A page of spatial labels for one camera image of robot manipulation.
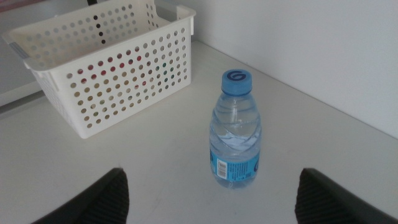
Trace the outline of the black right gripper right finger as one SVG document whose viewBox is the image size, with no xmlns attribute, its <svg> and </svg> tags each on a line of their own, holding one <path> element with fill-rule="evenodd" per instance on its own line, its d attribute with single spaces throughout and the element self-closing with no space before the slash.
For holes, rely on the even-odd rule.
<svg viewBox="0 0 398 224">
<path fill-rule="evenodd" d="M 314 168 L 301 171 L 295 216 L 299 224 L 397 224 L 396 218 L 355 196 Z"/>
</svg>

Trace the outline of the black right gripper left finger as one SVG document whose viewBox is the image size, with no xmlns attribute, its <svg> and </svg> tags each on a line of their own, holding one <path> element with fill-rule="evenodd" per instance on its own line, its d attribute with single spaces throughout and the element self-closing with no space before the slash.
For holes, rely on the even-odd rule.
<svg viewBox="0 0 398 224">
<path fill-rule="evenodd" d="M 129 187 L 122 168 L 113 168 L 67 203 L 36 223 L 120 223 L 127 222 Z"/>
</svg>

